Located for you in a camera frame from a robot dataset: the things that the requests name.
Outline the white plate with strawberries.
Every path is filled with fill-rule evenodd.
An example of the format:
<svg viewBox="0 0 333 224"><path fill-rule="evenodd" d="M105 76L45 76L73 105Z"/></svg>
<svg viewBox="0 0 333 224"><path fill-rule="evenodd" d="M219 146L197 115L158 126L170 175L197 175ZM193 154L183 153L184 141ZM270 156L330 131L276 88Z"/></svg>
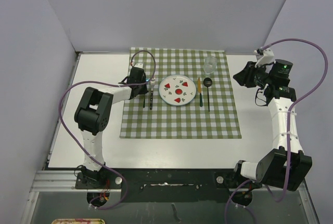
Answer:
<svg viewBox="0 0 333 224"><path fill-rule="evenodd" d="M197 88L193 80L184 75L170 75L159 84L161 99L172 106L189 104L196 96Z"/></svg>

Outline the green white checkered tablecloth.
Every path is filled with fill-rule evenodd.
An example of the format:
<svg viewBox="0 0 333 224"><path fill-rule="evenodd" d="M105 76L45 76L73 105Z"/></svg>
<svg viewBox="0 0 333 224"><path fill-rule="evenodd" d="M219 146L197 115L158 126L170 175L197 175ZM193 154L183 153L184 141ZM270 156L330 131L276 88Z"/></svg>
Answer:
<svg viewBox="0 0 333 224"><path fill-rule="evenodd" d="M205 78L203 65L207 56L217 59L217 68L209 76L210 111L207 88L202 87L203 107L199 94L185 106L172 106L159 95L160 82L169 75L184 75L194 83ZM149 96L126 101L123 107L120 138L132 139L240 139L241 131L226 54L222 50L190 50L132 47L130 61L143 63L148 77L156 78L153 107Z"/></svg>

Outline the black spoon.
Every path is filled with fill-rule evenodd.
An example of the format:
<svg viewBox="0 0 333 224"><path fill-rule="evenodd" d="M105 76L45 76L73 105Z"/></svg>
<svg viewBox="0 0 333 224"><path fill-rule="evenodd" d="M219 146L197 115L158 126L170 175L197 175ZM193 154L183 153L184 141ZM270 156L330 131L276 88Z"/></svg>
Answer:
<svg viewBox="0 0 333 224"><path fill-rule="evenodd" d="M209 77L206 77L203 80L203 85L207 88L207 104L208 104L208 111L210 111L210 94L209 88L212 86L213 82Z"/></svg>

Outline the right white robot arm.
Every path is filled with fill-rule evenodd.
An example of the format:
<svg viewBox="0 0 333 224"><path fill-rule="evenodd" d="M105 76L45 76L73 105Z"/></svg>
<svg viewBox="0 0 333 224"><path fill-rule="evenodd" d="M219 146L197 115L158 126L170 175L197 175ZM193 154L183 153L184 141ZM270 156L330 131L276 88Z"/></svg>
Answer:
<svg viewBox="0 0 333 224"><path fill-rule="evenodd" d="M295 191L310 168L312 158L304 154L296 127L296 112L289 109L296 101L296 92L289 87L289 73L293 64L276 59L267 65L247 62L245 68L235 74L236 82L247 88L258 87L263 90L265 106L272 118L273 148L259 162L240 160L232 173L232 182L244 187L250 179L268 186L283 188L286 172L289 173L288 191Z"/></svg>

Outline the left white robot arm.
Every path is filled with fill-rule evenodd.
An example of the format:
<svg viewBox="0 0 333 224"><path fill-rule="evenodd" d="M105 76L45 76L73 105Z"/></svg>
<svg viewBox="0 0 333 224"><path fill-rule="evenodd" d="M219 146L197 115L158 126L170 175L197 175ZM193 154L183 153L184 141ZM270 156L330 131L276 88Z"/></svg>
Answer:
<svg viewBox="0 0 333 224"><path fill-rule="evenodd" d="M74 114L87 151L81 173L94 188L100 188L106 182L102 136L109 123L112 105L148 93L142 64L131 68L129 76L120 85L102 89L87 87Z"/></svg>

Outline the iridescent rainbow fork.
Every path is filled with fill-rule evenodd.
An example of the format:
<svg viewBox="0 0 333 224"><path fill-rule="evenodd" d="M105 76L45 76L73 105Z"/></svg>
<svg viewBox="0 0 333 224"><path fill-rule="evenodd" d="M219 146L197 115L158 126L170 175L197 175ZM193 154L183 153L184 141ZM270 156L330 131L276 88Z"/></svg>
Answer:
<svg viewBox="0 0 333 224"><path fill-rule="evenodd" d="M146 106L146 95L148 93L148 87L149 87L149 79L146 79L146 87L147 87L147 92L144 94L144 99L143 99L143 109Z"/></svg>

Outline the silver fork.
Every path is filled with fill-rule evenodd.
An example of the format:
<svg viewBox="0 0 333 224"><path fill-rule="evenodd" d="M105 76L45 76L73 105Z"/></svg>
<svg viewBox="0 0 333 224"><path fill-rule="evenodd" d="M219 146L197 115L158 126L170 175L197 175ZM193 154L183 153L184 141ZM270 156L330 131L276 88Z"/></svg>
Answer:
<svg viewBox="0 0 333 224"><path fill-rule="evenodd" d="M149 109L152 110L153 107L153 91L154 91L154 86L155 86L156 79L153 77L150 80L150 96L149 96Z"/></svg>

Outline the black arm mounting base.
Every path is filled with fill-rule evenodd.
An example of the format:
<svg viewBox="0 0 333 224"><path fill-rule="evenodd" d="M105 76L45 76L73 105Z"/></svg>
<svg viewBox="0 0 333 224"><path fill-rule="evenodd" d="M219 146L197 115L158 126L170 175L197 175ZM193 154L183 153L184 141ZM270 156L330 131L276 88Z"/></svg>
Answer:
<svg viewBox="0 0 333 224"><path fill-rule="evenodd" d="M246 179L232 169L102 169L97 176L76 176L75 188L87 190L88 202L103 206L104 197L120 193L122 203L225 203Z"/></svg>

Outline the green handled knife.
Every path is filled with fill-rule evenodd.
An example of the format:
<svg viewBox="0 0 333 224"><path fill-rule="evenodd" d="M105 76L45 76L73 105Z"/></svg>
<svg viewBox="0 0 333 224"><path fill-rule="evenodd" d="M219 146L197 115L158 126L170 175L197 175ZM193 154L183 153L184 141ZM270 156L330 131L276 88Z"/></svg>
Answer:
<svg viewBox="0 0 333 224"><path fill-rule="evenodd" d="M200 78L197 79L197 86L198 86L198 93L199 93L199 105L200 105L200 107L203 107L202 88L201 88L201 80L200 80Z"/></svg>

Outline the clear drinking glass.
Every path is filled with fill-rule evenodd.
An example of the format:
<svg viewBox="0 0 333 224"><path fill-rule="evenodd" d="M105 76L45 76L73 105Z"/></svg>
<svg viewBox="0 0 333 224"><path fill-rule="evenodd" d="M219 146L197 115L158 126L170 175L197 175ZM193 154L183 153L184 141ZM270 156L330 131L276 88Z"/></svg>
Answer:
<svg viewBox="0 0 333 224"><path fill-rule="evenodd" d="M217 67L217 59L214 56L207 56L204 59L204 65L203 65L203 70L205 76L209 76L212 74Z"/></svg>

